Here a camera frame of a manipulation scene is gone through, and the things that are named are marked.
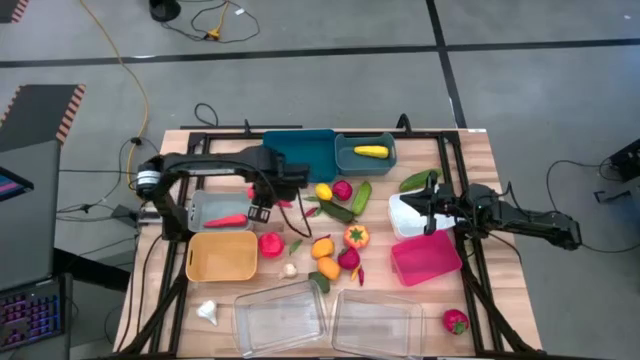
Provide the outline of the backlit black keyboard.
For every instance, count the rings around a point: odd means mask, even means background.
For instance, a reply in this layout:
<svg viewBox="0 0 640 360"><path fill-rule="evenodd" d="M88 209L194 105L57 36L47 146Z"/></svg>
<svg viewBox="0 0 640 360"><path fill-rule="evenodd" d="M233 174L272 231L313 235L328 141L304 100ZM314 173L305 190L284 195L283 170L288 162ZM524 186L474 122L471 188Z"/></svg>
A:
<svg viewBox="0 0 640 360"><path fill-rule="evenodd" d="M62 335L65 327L60 277L0 292L0 353Z"/></svg>

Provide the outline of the small black striped-edge mat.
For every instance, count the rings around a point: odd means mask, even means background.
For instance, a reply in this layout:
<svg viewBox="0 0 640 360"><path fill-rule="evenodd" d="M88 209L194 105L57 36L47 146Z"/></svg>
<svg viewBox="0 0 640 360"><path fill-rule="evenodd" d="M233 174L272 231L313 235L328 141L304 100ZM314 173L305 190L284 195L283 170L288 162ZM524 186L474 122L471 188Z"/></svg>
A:
<svg viewBox="0 0 640 360"><path fill-rule="evenodd" d="M19 23L28 4L29 0L0 0L0 24Z"/></svg>

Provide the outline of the light green toy cucumber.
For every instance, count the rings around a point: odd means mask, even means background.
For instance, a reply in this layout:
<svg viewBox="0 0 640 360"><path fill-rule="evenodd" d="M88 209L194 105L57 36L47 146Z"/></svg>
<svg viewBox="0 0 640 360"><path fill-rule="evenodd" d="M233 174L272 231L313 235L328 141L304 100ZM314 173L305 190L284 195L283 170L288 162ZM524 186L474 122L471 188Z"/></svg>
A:
<svg viewBox="0 0 640 360"><path fill-rule="evenodd" d="M371 184L368 181L363 181L357 188L351 204L351 211L354 215L359 216L364 212L371 193Z"/></svg>

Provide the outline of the plain red toy tomato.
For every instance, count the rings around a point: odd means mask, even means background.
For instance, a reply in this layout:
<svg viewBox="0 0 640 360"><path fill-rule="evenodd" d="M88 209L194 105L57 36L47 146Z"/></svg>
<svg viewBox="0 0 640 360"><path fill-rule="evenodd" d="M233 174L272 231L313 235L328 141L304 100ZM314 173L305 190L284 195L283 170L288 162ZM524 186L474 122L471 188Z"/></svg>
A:
<svg viewBox="0 0 640 360"><path fill-rule="evenodd" d="M265 258L276 258L284 251L285 243L276 232L262 234L258 239L261 255Z"/></svg>

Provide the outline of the dark blue plastic bin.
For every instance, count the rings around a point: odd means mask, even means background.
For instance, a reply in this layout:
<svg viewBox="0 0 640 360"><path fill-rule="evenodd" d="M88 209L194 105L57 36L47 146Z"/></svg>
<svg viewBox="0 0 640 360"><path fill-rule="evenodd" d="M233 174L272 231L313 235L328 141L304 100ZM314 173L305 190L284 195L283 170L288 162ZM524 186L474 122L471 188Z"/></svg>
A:
<svg viewBox="0 0 640 360"><path fill-rule="evenodd" d="M335 137L330 129L268 131L263 145L283 154L287 164L308 165L310 183L329 183L337 175Z"/></svg>

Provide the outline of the orange tomato with green top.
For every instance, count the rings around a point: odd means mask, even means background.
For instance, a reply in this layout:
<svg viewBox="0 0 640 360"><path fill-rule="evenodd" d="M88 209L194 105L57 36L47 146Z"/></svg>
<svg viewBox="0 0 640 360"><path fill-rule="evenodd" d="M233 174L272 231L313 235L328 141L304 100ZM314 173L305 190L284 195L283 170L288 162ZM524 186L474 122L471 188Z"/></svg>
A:
<svg viewBox="0 0 640 360"><path fill-rule="evenodd" d="M360 249L369 244L370 234L364 225L351 225L344 231L343 240L346 246Z"/></svg>

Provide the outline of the grey desk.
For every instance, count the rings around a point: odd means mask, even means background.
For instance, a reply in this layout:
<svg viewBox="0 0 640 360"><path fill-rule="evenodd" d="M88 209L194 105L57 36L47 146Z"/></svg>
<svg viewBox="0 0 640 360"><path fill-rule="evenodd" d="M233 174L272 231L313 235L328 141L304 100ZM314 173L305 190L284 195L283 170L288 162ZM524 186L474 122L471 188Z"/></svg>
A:
<svg viewBox="0 0 640 360"><path fill-rule="evenodd" d="M0 167L34 185L0 202L0 291L52 273L59 162L56 140L0 153Z"/></svg>

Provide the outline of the tan plastic basket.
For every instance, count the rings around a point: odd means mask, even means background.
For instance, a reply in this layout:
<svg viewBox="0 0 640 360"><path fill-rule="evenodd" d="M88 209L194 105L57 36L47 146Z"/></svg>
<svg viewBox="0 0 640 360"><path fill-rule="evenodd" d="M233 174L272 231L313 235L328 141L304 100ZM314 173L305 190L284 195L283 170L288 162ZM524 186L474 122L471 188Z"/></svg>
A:
<svg viewBox="0 0 640 360"><path fill-rule="evenodd" d="M197 233L189 242L185 273L191 282L247 281L257 263L258 238L253 232Z"/></svg>

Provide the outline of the black equipment box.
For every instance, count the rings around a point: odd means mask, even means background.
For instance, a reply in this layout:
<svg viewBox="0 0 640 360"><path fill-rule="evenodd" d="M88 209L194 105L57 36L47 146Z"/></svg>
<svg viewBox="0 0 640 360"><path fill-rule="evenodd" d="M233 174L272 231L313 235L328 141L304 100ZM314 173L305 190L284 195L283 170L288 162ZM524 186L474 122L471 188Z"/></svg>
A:
<svg viewBox="0 0 640 360"><path fill-rule="evenodd" d="M640 138L626 145L608 157L610 169L620 182L627 182L640 177Z"/></svg>

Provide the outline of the black round stand base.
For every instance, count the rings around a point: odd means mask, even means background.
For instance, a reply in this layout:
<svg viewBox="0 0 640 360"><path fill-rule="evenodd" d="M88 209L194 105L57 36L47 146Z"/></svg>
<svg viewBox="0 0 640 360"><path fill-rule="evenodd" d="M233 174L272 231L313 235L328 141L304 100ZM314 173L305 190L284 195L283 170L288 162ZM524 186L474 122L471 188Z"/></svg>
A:
<svg viewBox="0 0 640 360"><path fill-rule="evenodd" d="M181 5L178 0L149 0L149 12L153 20L168 22L180 15Z"/></svg>

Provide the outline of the pink plastic bin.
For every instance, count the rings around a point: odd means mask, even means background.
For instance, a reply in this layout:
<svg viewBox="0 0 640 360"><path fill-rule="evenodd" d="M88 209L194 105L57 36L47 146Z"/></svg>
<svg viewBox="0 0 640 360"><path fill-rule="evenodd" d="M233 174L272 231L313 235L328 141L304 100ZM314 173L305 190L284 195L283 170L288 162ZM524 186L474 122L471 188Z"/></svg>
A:
<svg viewBox="0 0 640 360"><path fill-rule="evenodd" d="M462 267L462 260L445 230L416 236L392 246L390 258L400 283L406 287Z"/></svg>

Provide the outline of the clear plastic bin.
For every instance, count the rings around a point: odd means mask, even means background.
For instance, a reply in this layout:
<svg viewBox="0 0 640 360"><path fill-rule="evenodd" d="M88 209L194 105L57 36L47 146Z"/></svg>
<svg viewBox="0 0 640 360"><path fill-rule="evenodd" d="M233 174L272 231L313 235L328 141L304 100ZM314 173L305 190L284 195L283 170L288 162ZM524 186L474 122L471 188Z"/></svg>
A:
<svg viewBox="0 0 640 360"><path fill-rule="evenodd" d="M240 355L254 358L301 347L328 333L323 293L306 280L242 295L233 304Z"/></svg>
<svg viewBox="0 0 640 360"><path fill-rule="evenodd" d="M383 360L422 353L423 310L413 301L379 291L342 290L332 316L331 346Z"/></svg>

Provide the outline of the grey-teal plastic basket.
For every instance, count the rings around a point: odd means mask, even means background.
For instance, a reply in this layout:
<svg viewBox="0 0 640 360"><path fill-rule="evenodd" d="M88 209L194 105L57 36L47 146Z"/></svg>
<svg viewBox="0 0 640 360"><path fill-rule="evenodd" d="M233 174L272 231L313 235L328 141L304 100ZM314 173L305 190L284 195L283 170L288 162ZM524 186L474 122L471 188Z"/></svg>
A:
<svg viewBox="0 0 640 360"><path fill-rule="evenodd" d="M382 146L389 150L385 159L356 154L357 146ZM339 134L335 138L335 157L338 172L342 176L383 176L397 162L395 141L393 136L382 133L374 137L346 137Z"/></svg>

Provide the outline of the dark green poblano pepper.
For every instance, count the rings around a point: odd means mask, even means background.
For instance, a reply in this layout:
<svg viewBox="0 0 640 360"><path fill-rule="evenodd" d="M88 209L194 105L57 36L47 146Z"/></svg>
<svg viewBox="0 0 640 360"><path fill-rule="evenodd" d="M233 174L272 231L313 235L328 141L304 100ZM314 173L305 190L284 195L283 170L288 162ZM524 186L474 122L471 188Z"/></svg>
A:
<svg viewBox="0 0 640 360"><path fill-rule="evenodd" d="M319 204L323 213L343 224L351 224L355 220L353 212L333 201L320 200Z"/></svg>

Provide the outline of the yellow power plug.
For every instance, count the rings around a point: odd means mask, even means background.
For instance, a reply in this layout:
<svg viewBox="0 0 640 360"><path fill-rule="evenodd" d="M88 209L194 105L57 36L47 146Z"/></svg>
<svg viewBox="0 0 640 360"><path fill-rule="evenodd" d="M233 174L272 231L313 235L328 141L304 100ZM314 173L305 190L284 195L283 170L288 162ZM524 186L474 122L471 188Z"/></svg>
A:
<svg viewBox="0 0 640 360"><path fill-rule="evenodd" d="M225 19L226 13L228 11L229 5L230 5L230 1L229 0L225 0L223 9L222 9L222 11L220 13L219 22L218 22L216 27L214 27L214 28L212 28L212 29L207 31L207 34L205 36L206 39L211 39L211 40L214 40L214 41L218 41L220 39L221 28L223 27L224 19Z"/></svg>

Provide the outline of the yellow toy corn cob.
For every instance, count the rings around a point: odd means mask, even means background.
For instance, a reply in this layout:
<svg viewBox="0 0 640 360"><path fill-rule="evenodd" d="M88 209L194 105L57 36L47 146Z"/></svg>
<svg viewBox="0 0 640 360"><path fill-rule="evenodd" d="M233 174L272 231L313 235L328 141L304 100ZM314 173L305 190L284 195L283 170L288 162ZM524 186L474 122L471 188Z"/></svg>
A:
<svg viewBox="0 0 640 360"><path fill-rule="evenodd" d="M381 145L361 145L353 148L355 154L365 157L387 159L390 155L390 150L386 146Z"/></svg>

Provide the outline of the computer screen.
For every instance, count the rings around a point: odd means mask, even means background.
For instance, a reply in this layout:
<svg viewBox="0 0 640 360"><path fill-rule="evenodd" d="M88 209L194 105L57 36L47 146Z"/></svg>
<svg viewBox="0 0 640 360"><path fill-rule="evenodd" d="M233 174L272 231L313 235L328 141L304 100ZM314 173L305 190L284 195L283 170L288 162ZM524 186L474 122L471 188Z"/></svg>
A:
<svg viewBox="0 0 640 360"><path fill-rule="evenodd" d="M20 196L33 189L32 182L0 167L0 202Z"/></svg>

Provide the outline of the white plastic basket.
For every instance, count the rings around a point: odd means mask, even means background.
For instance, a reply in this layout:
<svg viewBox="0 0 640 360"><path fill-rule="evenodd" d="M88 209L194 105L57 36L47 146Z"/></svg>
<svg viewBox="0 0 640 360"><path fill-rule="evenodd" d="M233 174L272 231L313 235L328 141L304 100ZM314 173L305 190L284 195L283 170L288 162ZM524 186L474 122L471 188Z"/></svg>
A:
<svg viewBox="0 0 640 360"><path fill-rule="evenodd" d="M424 234L428 218L403 202L397 193L389 198L388 215L394 234L399 241Z"/></svg>

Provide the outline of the grey plastic basket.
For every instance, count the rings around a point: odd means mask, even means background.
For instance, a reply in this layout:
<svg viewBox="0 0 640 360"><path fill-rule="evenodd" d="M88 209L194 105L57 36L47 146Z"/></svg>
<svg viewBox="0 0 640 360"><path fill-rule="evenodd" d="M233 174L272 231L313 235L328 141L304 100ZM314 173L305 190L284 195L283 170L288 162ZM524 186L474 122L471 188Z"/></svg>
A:
<svg viewBox="0 0 640 360"><path fill-rule="evenodd" d="M249 219L248 224L244 227L203 227L203 224L210 220L235 214L244 214L247 216L249 205L250 202L246 192L207 193L203 190L198 190L191 199L191 205L188 211L188 228L194 233L249 230L251 227Z"/></svg>

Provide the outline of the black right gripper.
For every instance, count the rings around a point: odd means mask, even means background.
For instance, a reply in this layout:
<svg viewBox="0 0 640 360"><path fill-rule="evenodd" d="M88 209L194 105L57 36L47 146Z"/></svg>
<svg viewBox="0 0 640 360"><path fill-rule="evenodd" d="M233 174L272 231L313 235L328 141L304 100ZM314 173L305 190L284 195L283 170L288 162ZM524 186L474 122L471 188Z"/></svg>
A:
<svg viewBox="0 0 640 360"><path fill-rule="evenodd" d="M453 195L451 187L446 186L444 190L438 189L437 179L436 172L430 172L426 178L424 190L427 200L423 191L402 194L399 202L399 214L401 216L421 216L423 206L420 204L426 200L427 223L424 227L426 235L431 235L437 230L436 214L452 217L455 224L458 224L462 218L462 229L469 231L472 226L470 216L461 207L459 199Z"/></svg>

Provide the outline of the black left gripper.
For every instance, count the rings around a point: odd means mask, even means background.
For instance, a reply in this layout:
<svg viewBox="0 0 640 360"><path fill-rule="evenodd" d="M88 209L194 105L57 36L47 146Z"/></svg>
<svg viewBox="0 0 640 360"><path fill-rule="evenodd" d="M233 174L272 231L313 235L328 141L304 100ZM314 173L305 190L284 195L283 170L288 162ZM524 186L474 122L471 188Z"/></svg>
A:
<svg viewBox="0 0 640 360"><path fill-rule="evenodd" d="M248 219L253 222L267 223L271 210L261 206L274 206L279 201L292 202L308 183L309 166L307 164L277 165L275 168L258 171L253 183L254 205L248 209Z"/></svg>

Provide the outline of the orange toy fruit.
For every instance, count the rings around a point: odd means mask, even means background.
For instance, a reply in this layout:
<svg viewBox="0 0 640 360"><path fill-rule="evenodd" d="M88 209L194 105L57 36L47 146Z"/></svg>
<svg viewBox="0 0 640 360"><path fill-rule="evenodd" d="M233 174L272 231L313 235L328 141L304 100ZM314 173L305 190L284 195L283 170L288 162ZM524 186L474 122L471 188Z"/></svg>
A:
<svg viewBox="0 0 640 360"><path fill-rule="evenodd" d="M335 244L333 240L331 238L323 239L313 243L311 247L311 256L314 259L328 257L334 253L334 250L335 250Z"/></svg>
<svg viewBox="0 0 640 360"><path fill-rule="evenodd" d="M337 280L341 273L340 265L331 257L321 257L317 260L317 269L329 280Z"/></svg>

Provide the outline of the large black striped-edge mat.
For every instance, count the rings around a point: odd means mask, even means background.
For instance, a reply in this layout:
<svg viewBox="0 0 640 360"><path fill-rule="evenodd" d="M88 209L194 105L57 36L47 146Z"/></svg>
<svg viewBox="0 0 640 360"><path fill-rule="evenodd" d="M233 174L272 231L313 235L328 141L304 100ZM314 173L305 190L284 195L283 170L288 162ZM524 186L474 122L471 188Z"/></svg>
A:
<svg viewBox="0 0 640 360"><path fill-rule="evenodd" d="M85 93L84 84L19 86L0 107L0 152L52 140L63 146Z"/></svg>

